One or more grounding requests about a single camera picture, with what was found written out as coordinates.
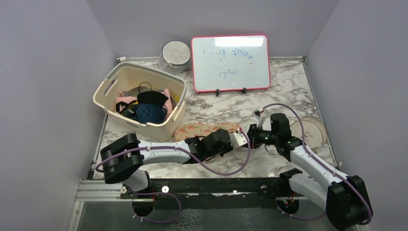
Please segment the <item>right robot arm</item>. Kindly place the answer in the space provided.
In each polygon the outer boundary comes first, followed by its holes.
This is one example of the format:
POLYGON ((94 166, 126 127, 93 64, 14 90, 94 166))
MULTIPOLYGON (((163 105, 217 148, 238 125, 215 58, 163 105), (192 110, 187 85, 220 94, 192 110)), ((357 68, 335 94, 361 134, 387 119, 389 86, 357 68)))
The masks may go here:
POLYGON ((332 226, 340 231, 371 221, 373 211, 361 177, 349 176, 314 154, 302 139, 292 135, 285 114, 270 116, 270 130, 262 128, 260 111, 254 115, 258 123, 251 124, 247 132, 250 147, 272 145, 279 155, 300 167, 280 174, 277 185, 282 195, 303 195, 322 208, 332 226))

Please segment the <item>floral mesh laundry bag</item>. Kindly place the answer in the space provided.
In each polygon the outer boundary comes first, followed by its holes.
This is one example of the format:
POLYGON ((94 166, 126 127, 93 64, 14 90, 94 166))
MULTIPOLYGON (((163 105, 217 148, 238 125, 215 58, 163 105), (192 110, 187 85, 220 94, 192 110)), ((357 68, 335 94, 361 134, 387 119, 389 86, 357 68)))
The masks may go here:
POLYGON ((235 132, 242 127, 233 122, 220 122, 215 124, 204 123, 188 123, 178 126, 174 132, 176 141, 183 141, 187 138, 194 138, 196 136, 205 137, 218 129, 224 129, 228 132, 235 132))

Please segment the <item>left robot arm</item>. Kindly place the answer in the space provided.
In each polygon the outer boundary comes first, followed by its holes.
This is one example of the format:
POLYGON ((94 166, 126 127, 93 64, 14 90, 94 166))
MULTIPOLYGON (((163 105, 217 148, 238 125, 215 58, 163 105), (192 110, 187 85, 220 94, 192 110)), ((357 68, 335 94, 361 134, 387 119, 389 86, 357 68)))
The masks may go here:
POLYGON ((101 162, 95 170, 104 174, 106 184, 121 182, 143 198, 151 193, 151 182, 141 166, 158 163, 203 165, 216 155, 223 156, 242 146, 251 147, 250 139, 241 129, 235 132, 218 129, 204 137, 172 143, 142 141, 136 134, 128 134, 101 150, 101 162))

